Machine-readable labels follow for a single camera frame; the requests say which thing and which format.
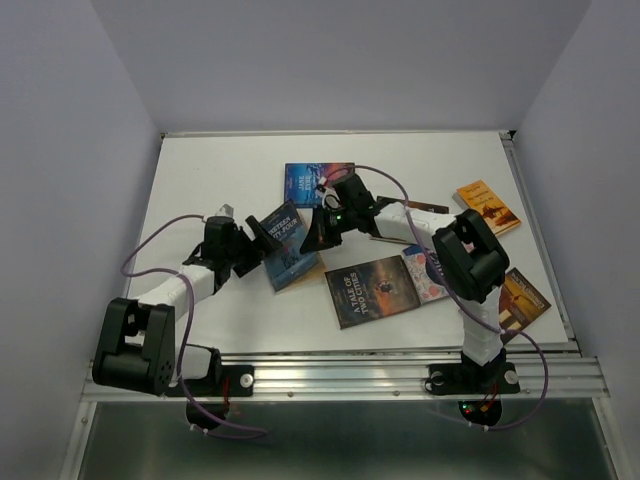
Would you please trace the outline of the Nineteen Eighty-Four blue book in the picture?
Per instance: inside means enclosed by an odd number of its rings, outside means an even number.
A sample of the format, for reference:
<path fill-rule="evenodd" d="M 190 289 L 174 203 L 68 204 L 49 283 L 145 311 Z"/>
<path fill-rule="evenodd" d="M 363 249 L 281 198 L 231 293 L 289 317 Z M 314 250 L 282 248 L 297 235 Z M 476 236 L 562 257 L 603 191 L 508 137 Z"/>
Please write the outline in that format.
<path fill-rule="evenodd" d="M 308 228 L 291 201 L 284 202 L 260 224 L 272 238 L 282 244 L 278 251 L 269 254 L 264 260 L 275 292 L 324 272 L 325 265 L 318 252 L 300 252 Z"/>

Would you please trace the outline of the Jane Eyre blue book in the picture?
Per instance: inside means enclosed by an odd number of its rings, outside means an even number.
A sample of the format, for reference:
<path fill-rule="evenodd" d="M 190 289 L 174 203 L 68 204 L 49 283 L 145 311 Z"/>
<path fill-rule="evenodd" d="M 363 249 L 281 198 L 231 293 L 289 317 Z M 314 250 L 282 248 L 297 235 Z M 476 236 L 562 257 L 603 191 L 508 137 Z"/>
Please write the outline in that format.
<path fill-rule="evenodd" d="M 314 208 L 322 202 L 316 186 L 322 178 L 337 179 L 351 163 L 286 163 L 284 166 L 284 202 L 297 208 Z"/>

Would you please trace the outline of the Three Days to See book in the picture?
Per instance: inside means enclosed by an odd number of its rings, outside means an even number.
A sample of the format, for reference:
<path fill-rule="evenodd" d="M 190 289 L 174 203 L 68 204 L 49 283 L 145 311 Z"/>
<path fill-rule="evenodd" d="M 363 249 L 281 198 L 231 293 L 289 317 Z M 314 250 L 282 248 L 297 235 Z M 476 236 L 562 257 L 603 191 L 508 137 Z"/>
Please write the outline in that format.
<path fill-rule="evenodd" d="M 380 196 L 380 195 L 378 195 L 376 197 L 376 200 L 378 202 L 380 202 L 380 201 L 390 201 L 391 203 L 404 203 L 404 201 L 401 200 L 401 199 L 393 198 L 393 197 Z M 434 213 L 434 214 L 449 214 L 450 213 L 449 207 L 445 206 L 445 205 L 438 205 L 438 204 L 431 204 L 431 203 L 424 203 L 424 202 L 417 202 L 417 201 L 410 200 L 409 201 L 409 206 L 411 208 L 414 208 L 414 209 L 418 209 L 418 210 L 421 210 L 421 211 L 430 212 L 430 213 Z M 372 240 L 392 242 L 392 243 L 400 243 L 400 244 L 411 244 L 413 242 L 413 237 L 411 237 L 410 240 L 404 240 L 403 238 L 381 237 L 381 236 L 373 235 L 373 236 L 371 236 L 371 239 Z"/>

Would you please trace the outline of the A Tale of Two Cities book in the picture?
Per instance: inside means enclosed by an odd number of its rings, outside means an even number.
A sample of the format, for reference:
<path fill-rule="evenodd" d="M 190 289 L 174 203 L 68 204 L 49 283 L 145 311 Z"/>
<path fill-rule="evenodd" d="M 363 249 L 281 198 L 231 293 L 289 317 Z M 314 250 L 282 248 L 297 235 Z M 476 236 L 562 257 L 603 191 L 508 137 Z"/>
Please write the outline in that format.
<path fill-rule="evenodd" d="M 331 270 L 325 279 L 341 330 L 421 306 L 400 255 Z"/>

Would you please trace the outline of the Little Women floral book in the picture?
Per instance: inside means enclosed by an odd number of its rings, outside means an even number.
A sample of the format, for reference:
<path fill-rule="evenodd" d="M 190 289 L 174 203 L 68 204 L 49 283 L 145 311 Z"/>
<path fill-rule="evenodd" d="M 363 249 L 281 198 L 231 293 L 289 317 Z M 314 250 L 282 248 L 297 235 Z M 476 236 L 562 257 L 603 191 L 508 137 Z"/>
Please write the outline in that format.
<path fill-rule="evenodd" d="M 435 281 L 432 265 L 418 245 L 405 248 L 402 256 L 422 305 L 449 296 L 447 290 Z"/>

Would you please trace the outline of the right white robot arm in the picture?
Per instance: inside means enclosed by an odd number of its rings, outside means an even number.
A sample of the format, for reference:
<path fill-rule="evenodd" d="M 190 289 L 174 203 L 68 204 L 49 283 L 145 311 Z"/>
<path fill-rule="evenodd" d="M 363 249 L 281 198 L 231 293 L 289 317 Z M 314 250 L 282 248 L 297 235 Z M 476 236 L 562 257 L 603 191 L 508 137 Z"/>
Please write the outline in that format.
<path fill-rule="evenodd" d="M 335 181 L 320 180 L 320 191 L 335 194 L 337 204 L 313 208 L 301 251 L 337 247 L 352 230 L 418 245 L 435 281 L 463 314 L 461 381 L 472 390 L 484 389 L 496 378 L 493 363 L 503 356 L 499 300 L 510 265 L 507 253 L 477 211 L 452 215 L 412 208 L 405 190 L 401 200 L 376 199 L 357 169 L 349 168 Z"/>

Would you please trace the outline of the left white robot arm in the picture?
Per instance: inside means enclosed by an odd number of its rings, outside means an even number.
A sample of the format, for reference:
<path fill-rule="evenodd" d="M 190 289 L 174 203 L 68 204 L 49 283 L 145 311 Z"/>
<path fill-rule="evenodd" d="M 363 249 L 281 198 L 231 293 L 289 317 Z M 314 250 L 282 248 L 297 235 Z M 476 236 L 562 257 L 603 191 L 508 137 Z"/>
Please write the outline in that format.
<path fill-rule="evenodd" d="M 136 298 L 109 302 L 93 361 L 95 383 L 156 396 L 167 393 L 179 378 L 176 322 L 193 314 L 195 305 L 215 295 L 232 274 L 245 276 L 283 247 L 253 216 L 246 218 L 252 235 L 230 214 L 180 218 L 204 222 L 202 241 L 177 271 L 121 267 L 128 278 L 151 273 L 170 277 Z"/>

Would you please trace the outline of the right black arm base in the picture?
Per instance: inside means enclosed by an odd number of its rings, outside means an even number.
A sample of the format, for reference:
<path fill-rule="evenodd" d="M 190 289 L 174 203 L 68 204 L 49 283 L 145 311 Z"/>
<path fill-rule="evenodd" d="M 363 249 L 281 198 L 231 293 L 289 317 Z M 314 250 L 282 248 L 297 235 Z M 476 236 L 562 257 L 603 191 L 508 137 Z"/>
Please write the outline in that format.
<path fill-rule="evenodd" d="M 506 350 L 486 365 L 480 366 L 461 354 L 459 363 L 436 363 L 427 366 L 423 388 L 434 396 L 464 396 L 458 402 L 464 420 L 483 427 L 494 427 L 501 419 L 503 394 L 521 391 L 515 365 L 507 360 Z"/>

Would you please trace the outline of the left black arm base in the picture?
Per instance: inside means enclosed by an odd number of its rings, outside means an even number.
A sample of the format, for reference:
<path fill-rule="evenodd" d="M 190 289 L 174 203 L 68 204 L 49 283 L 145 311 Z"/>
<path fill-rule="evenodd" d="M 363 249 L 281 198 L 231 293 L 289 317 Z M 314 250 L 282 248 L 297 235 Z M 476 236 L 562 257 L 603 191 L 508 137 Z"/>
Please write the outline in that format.
<path fill-rule="evenodd" d="M 230 413 L 232 397 L 253 396 L 254 366 L 225 363 L 215 348 L 188 344 L 182 368 L 193 397 L 220 398 L 219 402 L 207 402 L 202 407 L 221 420 L 226 420 Z"/>

